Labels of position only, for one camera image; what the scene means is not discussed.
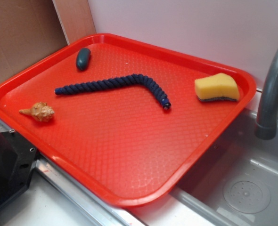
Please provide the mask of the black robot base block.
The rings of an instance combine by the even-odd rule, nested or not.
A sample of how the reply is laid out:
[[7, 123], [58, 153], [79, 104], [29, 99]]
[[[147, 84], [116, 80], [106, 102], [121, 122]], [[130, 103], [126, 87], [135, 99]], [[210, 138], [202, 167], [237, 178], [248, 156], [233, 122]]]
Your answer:
[[30, 185], [37, 148], [18, 132], [0, 132], [0, 209]]

